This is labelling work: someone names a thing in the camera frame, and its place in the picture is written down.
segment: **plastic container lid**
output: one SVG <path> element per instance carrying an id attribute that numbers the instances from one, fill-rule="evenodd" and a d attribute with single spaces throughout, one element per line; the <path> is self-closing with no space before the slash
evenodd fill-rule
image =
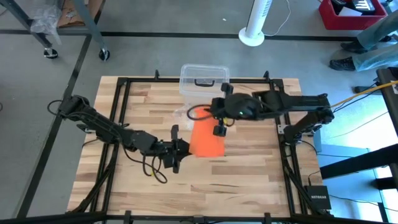
<path id="1" fill-rule="evenodd" d="M 229 83 L 225 66 L 185 64 L 181 68 L 180 93 L 204 98 L 223 97 L 221 84 Z"/>

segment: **cardboard box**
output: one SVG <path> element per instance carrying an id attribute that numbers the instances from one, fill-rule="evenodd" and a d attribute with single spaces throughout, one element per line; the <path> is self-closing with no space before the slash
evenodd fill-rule
<path id="1" fill-rule="evenodd" d="M 103 0 L 84 0 L 86 7 L 88 8 L 91 18 L 95 18 L 98 11 L 100 10 Z M 62 5 L 62 15 L 58 21 L 58 28 L 71 27 L 71 26 L 84 26 L 83 19 L 79 16 L 75 9 L 73 0 L 64 0 Z"/>

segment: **wooden table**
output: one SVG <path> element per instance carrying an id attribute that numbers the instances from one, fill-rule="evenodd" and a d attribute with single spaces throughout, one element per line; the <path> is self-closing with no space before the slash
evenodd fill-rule
<path id="1" fill-rule="evenodd" d="M 111 111 L 117 79 L 102 77 L 99 84 L 95 108 L 105 116 Z M 286 78 L 284 85 L 287 94 L 301 95 L 298 79 Z M 267 88 L 264 84 L 234 84 L 235 93 Z M 130 128 L 145 130 L 169 141 L 172 125 L 179 124 L 178 136 L 189 142 L 191 132 L 185 119 L 174 116 L 174 111 L 184 103 L 178 83 L 132 83 L 128 99 L 125 123 L 129 123 Z M 115 121 L 119 119 L 119 110 Z M 292 123 L 304 115 L 291 113 Z M 95 135 L 89 134 L 86 141 L 94 138 Z M 305 140 L 313 143 L 312 138 Z M 274 119 L 237 121 L 228 128 L 225 141 L 224 157 L 188 156 L 182 161 L 179 174 L 173 174 L 172 169 L 162 169 L 169 180 L 167 184 L 145 176 L 142 166 L 128 160 L 120 149 L 108 213 L 122 215 L 125 210 L 131 210 L 134 215 L 263 217 L 264 212 L 269 212 L 272 217 L 289 217 Z M 83 148 L 68 210 L 75 208 L 94 186 L 102 147 L 103 143 L 96 141 Z M 138 152 L 130 155 L 142 159 Z M 297 155 L 305 185 L 308 175 L 319 170 L 317 157 L 307 144 L 297 146 Z M 314 185 L 322 184 L 319 173 L 311 178 Z M 299 213 L 299 198 L 293 184 L 292 190 Z"/>

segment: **red bin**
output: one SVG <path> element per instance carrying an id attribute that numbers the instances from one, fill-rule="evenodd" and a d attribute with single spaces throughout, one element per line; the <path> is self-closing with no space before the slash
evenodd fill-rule
<path id="1" fill-rule="evenodd" d="M 323 24 L 328 30 L 365 30 L 387 16 L 379 0 L 371 0 L 376 10 L 373 16 L 338 16 L 331 0 L 323 0 L 319 6 Z"/>

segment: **orange object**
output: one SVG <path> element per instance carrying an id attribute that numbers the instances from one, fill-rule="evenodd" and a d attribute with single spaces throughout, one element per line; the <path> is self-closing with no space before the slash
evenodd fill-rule
<path id="1" fill-rule="evenodd" d="M 209 112 L 198 108 L 195 110 L 197 118 L 210 115 Z M 219 157 L 224 156 L 225 138 L 215 136 L 213 129 L 218 125 L 218 120 L 208 118 L 203 121 L 195 121 L 189 151 L 197 157 Z"/>

